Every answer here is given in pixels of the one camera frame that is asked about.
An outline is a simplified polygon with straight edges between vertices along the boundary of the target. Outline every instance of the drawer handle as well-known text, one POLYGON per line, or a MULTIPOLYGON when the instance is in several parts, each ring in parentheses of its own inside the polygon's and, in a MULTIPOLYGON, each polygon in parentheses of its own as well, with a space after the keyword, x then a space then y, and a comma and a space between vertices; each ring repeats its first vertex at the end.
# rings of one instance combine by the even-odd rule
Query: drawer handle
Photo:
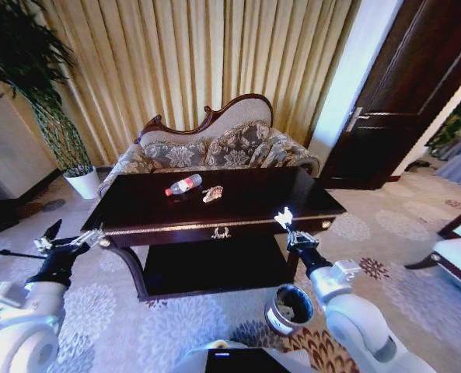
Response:
POLYGON ((212 239, 229 239, 232 235, 229 234, 229 229, 227 227, 223 227, 224 232, 219 232, 219 227, 215 228, 215 234, 211 236, 212 239))

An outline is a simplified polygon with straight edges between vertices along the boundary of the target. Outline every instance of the sofa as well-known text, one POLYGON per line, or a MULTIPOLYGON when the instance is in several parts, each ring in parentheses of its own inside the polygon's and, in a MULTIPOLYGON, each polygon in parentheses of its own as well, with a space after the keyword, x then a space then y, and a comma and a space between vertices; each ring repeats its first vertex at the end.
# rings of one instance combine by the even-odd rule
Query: sofa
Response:
POLYGON ((265 96, 236 97, 206 116, 191 131, 175 131, 152 118, 100 184, 103 197, 117 175, 173 173, 208 169, 301 166, 315 177, 319 159, 273 128, 273 111, 265 96))

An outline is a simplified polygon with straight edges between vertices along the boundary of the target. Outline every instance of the plastic bottle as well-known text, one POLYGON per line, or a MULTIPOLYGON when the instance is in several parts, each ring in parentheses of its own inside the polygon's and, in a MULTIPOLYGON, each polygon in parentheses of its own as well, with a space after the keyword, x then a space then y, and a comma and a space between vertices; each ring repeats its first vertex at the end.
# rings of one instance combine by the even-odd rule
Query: plastic bottle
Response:
POLYGON ((165 190, 166 196, 171 196, 172 194, 182 194, 188 190, 199 187, 202 183, 202 177, 198 173, 190 175, 181 181, 174 183, 170 188, 165 190))

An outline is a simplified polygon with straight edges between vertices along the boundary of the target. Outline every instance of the dark wooden coffee table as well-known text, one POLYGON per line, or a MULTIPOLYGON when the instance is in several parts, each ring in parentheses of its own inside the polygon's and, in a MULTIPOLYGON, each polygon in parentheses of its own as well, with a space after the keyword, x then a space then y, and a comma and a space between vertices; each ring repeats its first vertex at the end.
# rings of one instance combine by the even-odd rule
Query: dark wooden coffee table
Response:
POLYGON ((201 186, 164 190, 192 173, 118 176, 82 230, 103 224, 103 249, 127 264, 140 301, 266 288, 294 280, 298 257, 281 253, 274 216, 288 206, 293 227, 317 233, 345 212, 300 167, 199 172, 201 186), (202 190, 223 187, 209 204, 202 190), (131 246, 150 245, 145 268, 131 246))

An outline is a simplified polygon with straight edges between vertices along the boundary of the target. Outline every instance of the dark wooden door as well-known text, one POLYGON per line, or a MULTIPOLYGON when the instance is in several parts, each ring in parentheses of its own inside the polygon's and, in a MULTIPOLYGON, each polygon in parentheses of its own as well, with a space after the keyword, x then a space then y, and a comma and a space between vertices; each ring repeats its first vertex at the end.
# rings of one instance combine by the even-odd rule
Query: dark wooden door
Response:
POLYGON ((406 0, 321 175, 380 188, 461 85, 461 0, 406 0))

